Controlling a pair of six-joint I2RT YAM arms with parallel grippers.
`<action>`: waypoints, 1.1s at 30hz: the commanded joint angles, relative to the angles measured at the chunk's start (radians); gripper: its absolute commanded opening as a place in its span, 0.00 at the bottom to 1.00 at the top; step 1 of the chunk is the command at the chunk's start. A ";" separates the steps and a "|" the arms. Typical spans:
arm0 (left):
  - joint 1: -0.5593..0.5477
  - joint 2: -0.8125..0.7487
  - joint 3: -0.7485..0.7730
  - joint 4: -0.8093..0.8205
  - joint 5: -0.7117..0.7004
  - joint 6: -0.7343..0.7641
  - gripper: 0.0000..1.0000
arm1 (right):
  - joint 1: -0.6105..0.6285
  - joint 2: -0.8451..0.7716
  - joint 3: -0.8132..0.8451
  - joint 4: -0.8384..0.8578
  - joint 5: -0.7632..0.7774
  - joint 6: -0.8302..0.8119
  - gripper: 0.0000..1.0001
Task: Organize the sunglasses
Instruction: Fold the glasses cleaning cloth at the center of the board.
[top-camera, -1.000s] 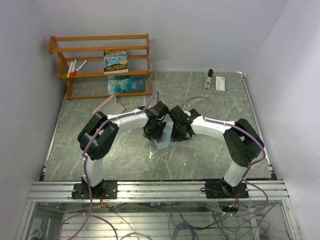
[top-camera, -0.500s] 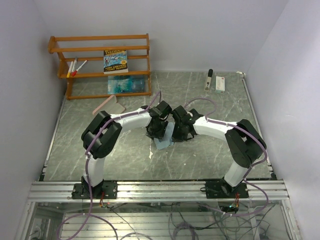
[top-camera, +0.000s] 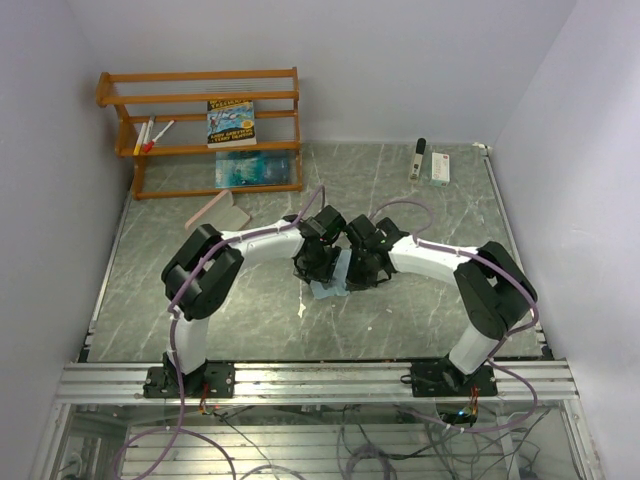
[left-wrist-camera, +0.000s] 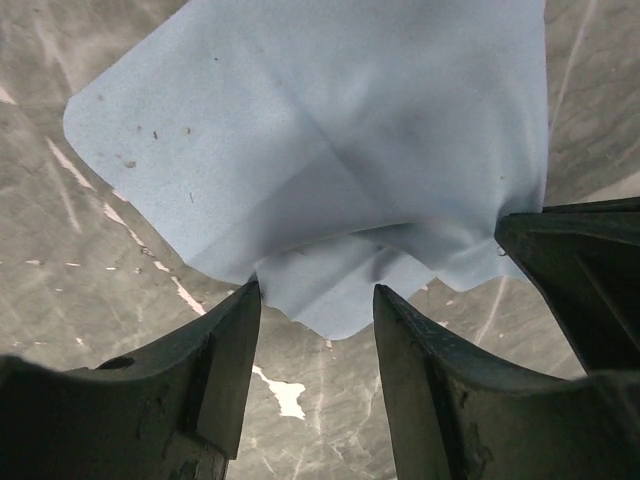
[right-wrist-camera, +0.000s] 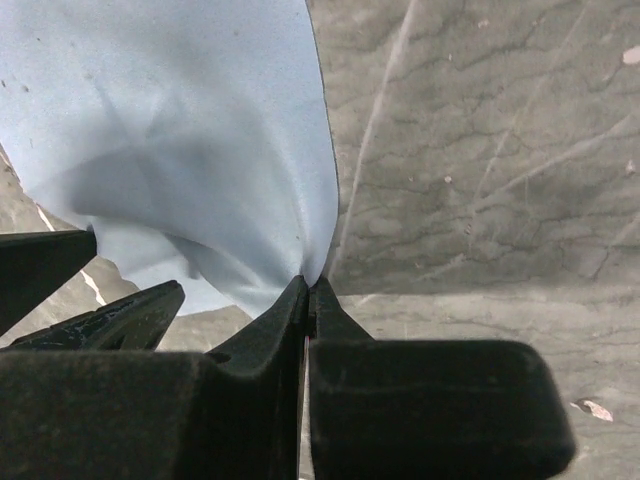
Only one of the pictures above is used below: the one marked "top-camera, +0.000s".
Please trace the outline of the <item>light blue cleaning cloth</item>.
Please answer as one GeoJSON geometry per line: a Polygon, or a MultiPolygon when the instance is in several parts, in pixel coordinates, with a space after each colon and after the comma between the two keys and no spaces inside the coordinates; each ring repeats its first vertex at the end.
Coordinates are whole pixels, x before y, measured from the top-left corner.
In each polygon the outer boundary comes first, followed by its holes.
{"type": "Polygon", "coordinates": [[[311,281],[309,286],[315,299],[322,300],[329,297],[347,296],[349,290],[346,280],[351,259],[350,250],[342,250],[338,256],[333,276],[329,282],[311,281]]]}

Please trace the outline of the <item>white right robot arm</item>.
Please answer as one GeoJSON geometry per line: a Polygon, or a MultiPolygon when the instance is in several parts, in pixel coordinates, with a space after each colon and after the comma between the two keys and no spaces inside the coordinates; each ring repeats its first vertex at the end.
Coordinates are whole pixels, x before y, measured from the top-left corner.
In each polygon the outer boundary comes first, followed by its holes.
{"type": "Polygon", "coordinates": [[[526,315],[535,314],[537,292],[502,244],[456,247],[421,240],[388,218],[373,223],[361,215],[345,227],[351,246],[346,285],[351,291],[383,283],[382,274],[414,274],[455,286],[469,319],[444,359],[442,387],[465,394],[476,371],[526,315]]]}

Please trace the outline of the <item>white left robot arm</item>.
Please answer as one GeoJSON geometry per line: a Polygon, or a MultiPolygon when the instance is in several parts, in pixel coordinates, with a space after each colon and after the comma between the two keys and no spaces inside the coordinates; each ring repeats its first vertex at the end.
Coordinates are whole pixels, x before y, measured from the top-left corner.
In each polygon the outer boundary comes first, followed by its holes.
{"type": "Polygon", "coordinates": [[[197,227],[161,274],[172,316],[170,387],[182,397],[202,389],[209,318],[224,304],[242,270],[290,259],[295,277],[327,284],[340,254],[335,242],[345,226],[343,216],[327,205],[306,219],[288,216],[261,229],[223,233],[210,224],[197,227]]]}

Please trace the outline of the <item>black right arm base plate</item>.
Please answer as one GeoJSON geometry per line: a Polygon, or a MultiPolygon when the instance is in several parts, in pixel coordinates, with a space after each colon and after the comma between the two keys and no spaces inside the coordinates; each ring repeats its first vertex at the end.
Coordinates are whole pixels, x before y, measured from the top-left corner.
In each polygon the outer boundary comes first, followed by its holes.
{"type": "Polygon", "coordinates": [[[446,358],[412,362],[401,382],[411,386],[415,398],[470,397],[472,393],[491,397],[498,393],[492,367],[483,365],[472,374],[463,374],[446,358]]]}

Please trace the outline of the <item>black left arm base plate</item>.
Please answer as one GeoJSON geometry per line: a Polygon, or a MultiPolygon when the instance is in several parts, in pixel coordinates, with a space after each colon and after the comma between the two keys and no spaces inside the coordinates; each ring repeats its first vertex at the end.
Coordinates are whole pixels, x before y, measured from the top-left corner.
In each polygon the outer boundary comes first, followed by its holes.
{"type": "MultiPolygon", "coordinates": [[[[234,365],[227,362],[205,362],[189,374],[182,374],[185,398],[232,398],[235,388],[234,365]]],[[[143,397],[170,399],[180,397],[178,373],[171,362],[147,371],[143,397]]]]}

